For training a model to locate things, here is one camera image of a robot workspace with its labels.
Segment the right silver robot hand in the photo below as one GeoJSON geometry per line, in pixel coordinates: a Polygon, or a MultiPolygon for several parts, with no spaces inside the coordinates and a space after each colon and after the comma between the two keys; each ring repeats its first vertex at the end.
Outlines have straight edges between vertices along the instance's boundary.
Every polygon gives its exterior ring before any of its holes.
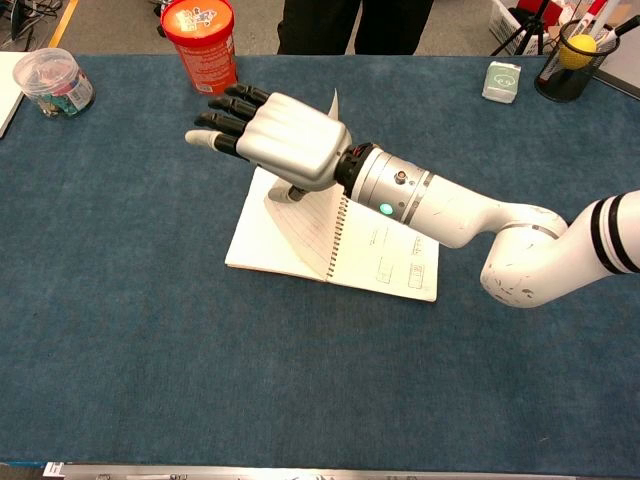
{"type": "Polygon", "coordinates": [[[352,137],[333,94],[324,113],[282,93],[236,83],[208,102],[185,133],[187,143],[232,155],[274,174],[268,198],[300,201],[336,184],[335,171],[352,137]]]}

